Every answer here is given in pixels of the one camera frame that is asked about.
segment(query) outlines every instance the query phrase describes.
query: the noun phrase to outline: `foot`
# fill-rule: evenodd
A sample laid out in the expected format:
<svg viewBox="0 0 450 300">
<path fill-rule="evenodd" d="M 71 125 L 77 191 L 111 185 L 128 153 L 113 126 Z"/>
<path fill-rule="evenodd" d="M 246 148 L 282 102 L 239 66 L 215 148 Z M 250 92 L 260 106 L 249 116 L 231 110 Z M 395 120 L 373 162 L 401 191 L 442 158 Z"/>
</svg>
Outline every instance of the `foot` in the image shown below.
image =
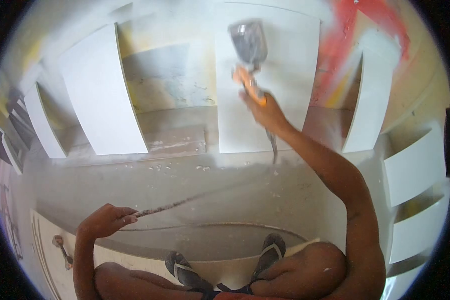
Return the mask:
<svg viewBox="0 0 450 300">
<path fill-rule="evenodd" d="M 284 239 L 276 233 L 270 233 L 263 242 L 262 252 L 258 259 L 257 267 L 253 271 L 251 281 L 260 277 L 261 273 L 271 267 L 285 255 Z"/>
<path fill-rule="evenodd" d="M 176 251 L 168 253 L 165 259 L 165 266 L 168 272 L 186 287 L 200 288 L 207 291 L 214 290 L 214 286 L 195 273 L 185 257 Z"/>
</svg>

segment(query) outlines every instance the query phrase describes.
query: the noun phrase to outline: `hand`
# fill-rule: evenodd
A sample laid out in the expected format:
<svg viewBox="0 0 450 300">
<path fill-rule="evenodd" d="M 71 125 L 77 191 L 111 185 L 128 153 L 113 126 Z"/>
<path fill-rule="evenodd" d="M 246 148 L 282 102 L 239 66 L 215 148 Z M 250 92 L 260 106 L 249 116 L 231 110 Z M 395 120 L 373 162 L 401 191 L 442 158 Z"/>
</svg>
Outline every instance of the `hand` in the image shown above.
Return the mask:
<svg viewBox="0 0 450 300">
<path fill-rule="evenodd" d="M 78 225 L 77 235 L 89 240 L 108 237 L 125 225 L 137 222 L 137 217 L 131 215 L 136 212 L 130 207 L 116 207 L 107 203 Z"/>
<path fill-rule="evenodd" d="M 255 121 L 271 133 L 280 136 L 283 131 L 293 129 L 293 126 L 288 122 L 271 94 L 265 93 L 265 98 L 267 99 L 265 107 L 260 106 L 244 91 L 240 91 L 238 95 L 252 112 Z"/>
</svg>

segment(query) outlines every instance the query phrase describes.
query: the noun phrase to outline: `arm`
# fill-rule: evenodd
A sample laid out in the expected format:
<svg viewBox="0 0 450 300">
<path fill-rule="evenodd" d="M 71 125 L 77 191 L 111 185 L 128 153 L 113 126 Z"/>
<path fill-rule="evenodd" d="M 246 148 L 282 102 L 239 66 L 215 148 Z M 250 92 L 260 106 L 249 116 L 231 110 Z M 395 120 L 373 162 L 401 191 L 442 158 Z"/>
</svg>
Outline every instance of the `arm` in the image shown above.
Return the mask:
<svg viewBox="0 0 450 300">
<path fill-rule="evenodd" d="M 385 284 L 385 262 L 377 216 L 360 171 L 341 155 L 295 129 L 270 94 L 266 94 L 265 107 L 244 93 L 240 97 L 255 120 L 287 142 L 345 204 L 347 276 L 325 299 L 379 299 Z"/>
<path fill-rule="evenodd" d="M 78 300 L 99 300 L 94 283 L 94 244 L 97 238 L 112 235 L 125 225 L 137 221 L 130 207 L 105 204 L 86 218 L 77 228 L 73 257 L 73 285 Z"/>
</svg>

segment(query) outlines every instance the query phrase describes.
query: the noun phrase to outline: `person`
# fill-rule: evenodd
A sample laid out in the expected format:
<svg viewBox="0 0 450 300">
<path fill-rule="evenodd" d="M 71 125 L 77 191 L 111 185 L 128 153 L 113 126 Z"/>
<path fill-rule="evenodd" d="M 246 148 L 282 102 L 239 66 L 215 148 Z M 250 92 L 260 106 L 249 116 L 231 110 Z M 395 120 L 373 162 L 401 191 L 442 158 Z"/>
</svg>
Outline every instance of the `person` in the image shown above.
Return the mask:
<svg viewBox="0 0 450 300">
<path fill-rule="evenodd" d="M 185 257 L 171 252 L 165 265 L 183 285 L 156 274 L 129 270 L 106 262 L 94 268 L 94 243 L 136 222 L 136 210 L 106 204 L 77 229 L 73 282 L 79 300 L 273 300 L 379 299 L 385 284 L 385 262 L 370 192 L 360 171 L 347 159 L 303 135 L 285 118 L 274 97 L 266 93 L 262 107 L 240 92 L 256 122 L 287 142 L 346 207 L 345 255 L 335 245 L 316 242 L 283 258 L 285 243 L 269 235 L 248 285 L 238 290 L 213 286 L 193 271 Z"/>
</svg>

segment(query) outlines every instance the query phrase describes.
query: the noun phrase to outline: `red paint stain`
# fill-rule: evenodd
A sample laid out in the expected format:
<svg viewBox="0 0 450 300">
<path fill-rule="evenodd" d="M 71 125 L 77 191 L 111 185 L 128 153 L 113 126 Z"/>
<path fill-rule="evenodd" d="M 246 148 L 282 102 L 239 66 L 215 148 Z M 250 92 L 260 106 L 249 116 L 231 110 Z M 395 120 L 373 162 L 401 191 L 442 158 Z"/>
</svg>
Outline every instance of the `red paint stain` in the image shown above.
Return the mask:
<svg viewBox="0 0 450 300">
<path fill-rule="evenodd" d="M 357 11 L 374 21 L 391 37 L 398 37 L 402 47 L 402 60 L 408 60 L 410 38 L 405 24 L 396 11 L 383 0 L 342 0 L 334 2 L 333 11 L 337 25 L 331 29 L 318 48 L 317 69 L 325 70 L 317 75 L 310 105 L 324 103 L 331 92 L 336 70 L 347 61 L 352 49 L 353 31 L 357 21 Z"/>
</svg>

